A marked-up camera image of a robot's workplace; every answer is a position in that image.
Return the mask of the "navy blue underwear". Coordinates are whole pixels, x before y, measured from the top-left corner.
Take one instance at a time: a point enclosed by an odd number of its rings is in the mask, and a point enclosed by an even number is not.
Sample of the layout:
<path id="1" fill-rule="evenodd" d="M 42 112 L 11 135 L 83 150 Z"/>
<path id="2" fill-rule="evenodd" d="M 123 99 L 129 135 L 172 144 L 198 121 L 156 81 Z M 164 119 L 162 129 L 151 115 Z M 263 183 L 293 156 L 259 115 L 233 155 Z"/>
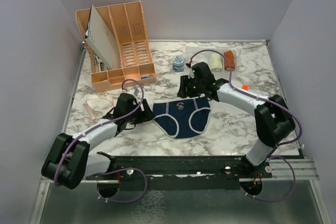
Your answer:
<path id="1" fill-rule="evenodd" d="M 211 107 L 206 97 L 155 103 L 154 123 L 170 138 L 191 138 L 203 134 Z"/>

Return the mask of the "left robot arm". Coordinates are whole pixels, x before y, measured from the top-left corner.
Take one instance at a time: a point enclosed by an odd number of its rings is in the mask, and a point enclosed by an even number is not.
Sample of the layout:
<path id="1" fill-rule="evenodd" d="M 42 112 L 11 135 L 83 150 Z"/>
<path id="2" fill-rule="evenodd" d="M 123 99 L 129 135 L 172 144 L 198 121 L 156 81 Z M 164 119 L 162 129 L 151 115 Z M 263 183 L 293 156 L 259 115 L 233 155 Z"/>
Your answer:
<path id="1" fill-rule="evenodd" d="M 114 157 L 103 152 L 89 153 L 125 131 L 128 124 L 138 125 L 153 118 L 146 99 L 138 101 L 131 94 L 120 94 L 117 105 L 94 126 L 75 135 L 57 135 L 41 168 L 42 176 L 69 189 L 76 188 L 82 179 L 92 175 L 112 178 L 116 172 Z"/>

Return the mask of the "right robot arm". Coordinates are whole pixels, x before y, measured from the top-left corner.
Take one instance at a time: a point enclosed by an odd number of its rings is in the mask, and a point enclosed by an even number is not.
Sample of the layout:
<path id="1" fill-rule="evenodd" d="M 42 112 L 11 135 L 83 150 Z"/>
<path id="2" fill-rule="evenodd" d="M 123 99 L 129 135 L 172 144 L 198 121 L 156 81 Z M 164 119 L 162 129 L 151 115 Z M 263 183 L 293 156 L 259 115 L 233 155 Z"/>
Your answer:
<path id="1" fill-rule="evenodd" d="M 254 117 L 258 139 L 243 156 L 241 164 L 242 173 L 246 177 L 254 177 L 259 173 L 260 165 L 296 127 L 284 99 L 279 95 L 271 98 L 257 96 L 246 90 L 234 88 L 226 79 L 215 79 L 205 62 L 193 66 L 187 63 L 186 66 L 189 73 L 180 78 L 178 97 L 193 98 L 205 95 L 211 100 L 230 104 Z"/>

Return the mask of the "white pink underwear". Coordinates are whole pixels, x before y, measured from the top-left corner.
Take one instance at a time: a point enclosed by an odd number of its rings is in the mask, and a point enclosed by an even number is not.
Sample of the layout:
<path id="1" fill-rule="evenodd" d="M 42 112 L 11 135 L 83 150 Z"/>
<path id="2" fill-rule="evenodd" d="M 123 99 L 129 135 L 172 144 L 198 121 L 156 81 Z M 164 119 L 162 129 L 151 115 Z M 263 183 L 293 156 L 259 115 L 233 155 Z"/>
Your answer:
<path id="1" fill-rule="evenodd" d="M 114 106 L 114 100 L 110 95 L 90 94 L 83 106 L 93 121 L 98 120 L 107 114 Z"/>

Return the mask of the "small blue white jar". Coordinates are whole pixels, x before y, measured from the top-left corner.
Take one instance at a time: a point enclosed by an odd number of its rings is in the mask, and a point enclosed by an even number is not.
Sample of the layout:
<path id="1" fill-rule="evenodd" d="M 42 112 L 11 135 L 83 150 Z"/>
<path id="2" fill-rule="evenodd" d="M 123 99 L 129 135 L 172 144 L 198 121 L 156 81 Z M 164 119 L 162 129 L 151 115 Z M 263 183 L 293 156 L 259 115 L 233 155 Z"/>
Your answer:
<path id="1" fill-rule="evenodd" d="M 183 72 L 184 71 L 184 62 L 185 62 L 185 59 L 182 55 L 174 56 L 173 61 L 172 61 L 172 69 L 175 72 Z"/>

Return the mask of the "rolled cream cloth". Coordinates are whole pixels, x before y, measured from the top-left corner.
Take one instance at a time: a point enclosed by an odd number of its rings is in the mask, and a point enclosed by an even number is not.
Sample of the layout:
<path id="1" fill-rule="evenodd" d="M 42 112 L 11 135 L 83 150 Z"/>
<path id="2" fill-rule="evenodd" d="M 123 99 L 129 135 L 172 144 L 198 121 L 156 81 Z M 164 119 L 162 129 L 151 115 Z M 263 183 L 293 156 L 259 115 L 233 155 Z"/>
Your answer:
<path id="1" fill-rule="evenodd" d="M 222 62 L 223 57 L 221 54 L 213 52 L 211 55 L 211 59 L 209 62 L 209 67 L 211 71 L 215 72 L 220 72 L 223 70 L 223 62 Z"/>

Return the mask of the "clear plastic tray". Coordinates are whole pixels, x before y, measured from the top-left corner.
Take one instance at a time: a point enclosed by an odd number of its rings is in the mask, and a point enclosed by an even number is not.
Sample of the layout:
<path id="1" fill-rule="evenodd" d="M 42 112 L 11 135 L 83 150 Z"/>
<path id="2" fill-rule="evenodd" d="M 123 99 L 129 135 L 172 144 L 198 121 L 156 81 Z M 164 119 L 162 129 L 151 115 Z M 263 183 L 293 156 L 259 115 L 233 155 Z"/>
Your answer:
<path id="1" fill-rule="evenodd" d="M 198 51 L 201 50 L 207 50 L 205 52 L 201 52 L 199 53 L 197 56 L 195 56 L 192 60 L 192 65 L 199 63 L 199 62 L 205 62 L 208 64 L 209 66 L 209 62 L 211 59 L 211 55 L 212 55 L 212 51 L 209 50 L 216 50 L 218 52 L 220 52 L 222 55 L 224 54 L 224 52 L 231 50 L 234 53 L 235 56 L 235 66 L 237 68 L 237 51 L 233 48 L 228 48 L 228 47 L 210 47 L 210 48 L 204 48 L 204 47 L 191 47 L 191 46 L 187 46 L 185 48 L 185 55 L 184 55 L 184 59 L 185 59 L 185 63 L 189 63 L 190 62 L 190 57 L 192 55 L 194 55 L 195 53 L 197 53 Z M 229 70 L 226 70 L 224 68 L 224 58 L 222 59 L 223 62 L 223 70 L 220 72 L 215 72 L 215 71 L 211 71 L 215 78 L 224 78 L 227 79 L 229 78 Z"/>

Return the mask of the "rolled orange cloth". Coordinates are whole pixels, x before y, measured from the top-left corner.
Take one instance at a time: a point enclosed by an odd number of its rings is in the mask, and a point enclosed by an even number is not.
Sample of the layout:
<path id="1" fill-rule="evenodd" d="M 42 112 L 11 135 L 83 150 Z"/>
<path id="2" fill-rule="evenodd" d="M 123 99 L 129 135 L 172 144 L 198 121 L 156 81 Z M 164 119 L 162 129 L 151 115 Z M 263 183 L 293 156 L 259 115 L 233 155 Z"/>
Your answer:
<path id="1" fill-rule="evenodd" d="M 232 70 L 232 71 L 234 71 L 235 68 L 236 68 L 234 53 L 231 50 L 229 50 L 229 51 L 224 52 L 224 56 L 225 56 L 225 59 L 224 59 L 224 68 L 226 70 Z"/>

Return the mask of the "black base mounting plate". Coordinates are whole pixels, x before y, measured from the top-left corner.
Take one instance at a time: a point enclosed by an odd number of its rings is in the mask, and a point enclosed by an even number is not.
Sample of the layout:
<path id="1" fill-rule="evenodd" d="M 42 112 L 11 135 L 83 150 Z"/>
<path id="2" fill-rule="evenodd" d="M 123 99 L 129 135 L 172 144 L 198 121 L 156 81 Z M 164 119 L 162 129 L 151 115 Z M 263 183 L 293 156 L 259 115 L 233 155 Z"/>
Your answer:
<path id="1" fill-rule="evenodd" d="M 272 177 L 269 163 L 248 168 L 241 156 L 117 156 L 112 168 L 123 169 L 120 178 L 98 173 L 87 180 L 123 191 L 238 190 L 241 182 Z"/>

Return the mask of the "white perforated board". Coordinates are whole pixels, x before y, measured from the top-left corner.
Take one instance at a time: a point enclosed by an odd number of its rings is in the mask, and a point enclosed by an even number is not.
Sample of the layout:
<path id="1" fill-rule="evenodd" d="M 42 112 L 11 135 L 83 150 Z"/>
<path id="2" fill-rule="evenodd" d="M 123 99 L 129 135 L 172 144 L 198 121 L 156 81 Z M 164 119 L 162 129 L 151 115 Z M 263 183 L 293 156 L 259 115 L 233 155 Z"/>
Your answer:
<path id="1" fill-rule="evenodd" d="M 107 69 L 120 68 L 120 53 L 116 38 L 93 5 L 90 8 L 85 42 Z"/>

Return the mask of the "orange desk file organizer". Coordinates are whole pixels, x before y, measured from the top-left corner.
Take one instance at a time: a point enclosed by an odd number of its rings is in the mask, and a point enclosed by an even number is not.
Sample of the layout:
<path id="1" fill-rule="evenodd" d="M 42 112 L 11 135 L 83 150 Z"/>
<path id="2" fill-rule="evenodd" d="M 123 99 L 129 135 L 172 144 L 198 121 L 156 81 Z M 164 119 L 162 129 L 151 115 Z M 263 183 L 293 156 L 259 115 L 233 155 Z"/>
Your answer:
<path id="1" fill-rule="evenodd" d="M 91 61 L 91 83 L 97 92 L 119 89 L 126 79 L 141 84 L 156 81 L 154 63 L 146 32 L 141 2 L 130 2 L 96 7 L 98 13 L 116 38 L 120 53 L 120 68 L 107 69 L 85 42 L 90 8 L 76 11 L 77 26 L 80 30 Z M 141 80 L 141 77 L 154 75 Z"/>

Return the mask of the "aluminium rail frame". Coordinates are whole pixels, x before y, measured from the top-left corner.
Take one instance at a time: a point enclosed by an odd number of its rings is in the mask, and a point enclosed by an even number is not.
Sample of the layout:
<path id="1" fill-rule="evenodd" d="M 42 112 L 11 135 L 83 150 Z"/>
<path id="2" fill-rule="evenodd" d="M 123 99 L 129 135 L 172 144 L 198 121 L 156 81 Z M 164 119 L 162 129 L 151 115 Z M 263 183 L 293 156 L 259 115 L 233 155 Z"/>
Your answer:
<path id="1" fill-rule="evenodd" d="M 87 179 L 74 190 L 42 178 L 31 223 L 330 223 L 315 163 L 266 161 L 272 177 L 238 190 L 123 191 Z"/>

